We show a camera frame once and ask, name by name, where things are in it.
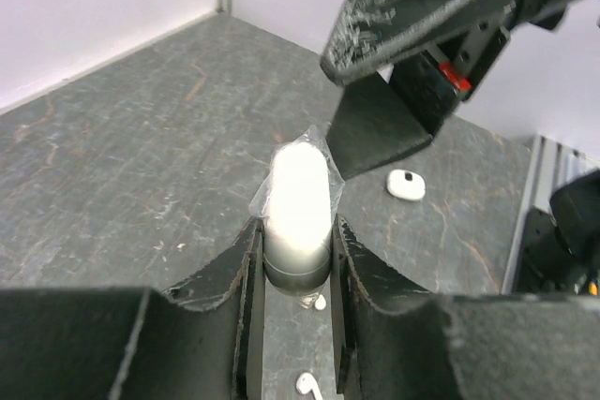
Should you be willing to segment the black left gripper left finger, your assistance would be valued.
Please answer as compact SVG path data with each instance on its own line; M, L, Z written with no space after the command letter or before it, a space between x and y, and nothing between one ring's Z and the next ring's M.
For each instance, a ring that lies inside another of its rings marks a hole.
M5 289L5 399L258 399L263 234L232 245L164 291Z

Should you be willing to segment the white stemmed earbud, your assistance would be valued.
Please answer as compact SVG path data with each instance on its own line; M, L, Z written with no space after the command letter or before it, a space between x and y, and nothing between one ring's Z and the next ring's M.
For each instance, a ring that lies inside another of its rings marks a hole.
M309 372L303 372L298 376L295 389L301 395L311 395L314 400L323 400L319 383Z

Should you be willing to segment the white bean earbud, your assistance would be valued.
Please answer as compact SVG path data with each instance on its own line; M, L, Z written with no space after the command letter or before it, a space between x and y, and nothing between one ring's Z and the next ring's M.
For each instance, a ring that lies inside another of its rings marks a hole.
M317 311L323 311L327 306L327 301L322 294L320 294L313 304L313 308Z

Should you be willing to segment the white square charging case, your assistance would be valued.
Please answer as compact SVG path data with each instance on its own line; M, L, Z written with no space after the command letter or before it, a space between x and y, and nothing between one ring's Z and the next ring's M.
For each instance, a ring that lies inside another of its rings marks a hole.
M426 195L426 183L424 178L409 170L391 170L386 179L386 188L393 197L417 202Z

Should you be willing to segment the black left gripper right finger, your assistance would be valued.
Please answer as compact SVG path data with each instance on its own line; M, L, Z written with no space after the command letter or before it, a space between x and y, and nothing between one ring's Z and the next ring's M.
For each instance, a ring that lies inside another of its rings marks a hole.
M599 302L433 293L332 228L337 392L347 399L595 399Z

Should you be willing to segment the white oval charging case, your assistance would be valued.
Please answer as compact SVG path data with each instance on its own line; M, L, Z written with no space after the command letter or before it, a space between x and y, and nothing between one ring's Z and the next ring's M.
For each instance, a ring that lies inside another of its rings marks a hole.
M273 152L248 209L262 222L266 277L280 292L316 298L331 271L331 238L345 186L320 129Z

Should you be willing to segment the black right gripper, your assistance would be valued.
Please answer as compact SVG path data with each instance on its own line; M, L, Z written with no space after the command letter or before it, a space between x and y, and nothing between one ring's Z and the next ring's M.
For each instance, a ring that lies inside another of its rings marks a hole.
M508 43L530 23L552 30L576 0L345 0L324 47L321 68L343 86L326 134L341 177L398 162L425 149L443 111L433 99L446 82L469 99ZM392 80L412 112L376 70Z

